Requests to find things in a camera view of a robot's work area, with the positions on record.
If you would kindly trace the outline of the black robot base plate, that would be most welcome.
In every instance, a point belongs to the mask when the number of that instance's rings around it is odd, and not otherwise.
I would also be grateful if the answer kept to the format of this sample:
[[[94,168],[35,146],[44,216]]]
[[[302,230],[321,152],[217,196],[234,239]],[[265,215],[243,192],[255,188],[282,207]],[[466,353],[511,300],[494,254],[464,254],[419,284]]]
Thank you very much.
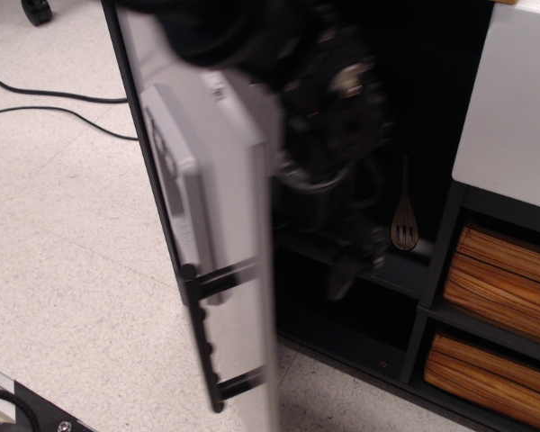
[[[44,399],[19,382],[14,382],[13,393],[31,408],[40,424],[40,431],[93,431],[92,428],[80,419]]]

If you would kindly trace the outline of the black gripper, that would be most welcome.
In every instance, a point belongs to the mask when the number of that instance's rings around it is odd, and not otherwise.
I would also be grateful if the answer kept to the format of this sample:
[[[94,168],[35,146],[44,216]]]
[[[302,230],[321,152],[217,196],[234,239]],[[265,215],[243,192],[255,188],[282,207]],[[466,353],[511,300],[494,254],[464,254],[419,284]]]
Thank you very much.
[[[380,269],[387,251],[383,227],[353,207],[340,184],[275,184],[274,244],[332,265],[329,301],[342,300],[362,272]]]

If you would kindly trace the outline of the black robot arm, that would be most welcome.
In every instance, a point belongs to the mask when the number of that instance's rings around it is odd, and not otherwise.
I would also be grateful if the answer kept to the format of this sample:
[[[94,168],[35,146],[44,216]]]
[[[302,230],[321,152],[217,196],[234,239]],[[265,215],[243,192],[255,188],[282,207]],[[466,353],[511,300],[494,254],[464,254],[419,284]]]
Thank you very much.
[[[112,1],[184,303],[270,279],[269,229],[333,251],[327,296],[384,260],[374,59],[325,1]]]

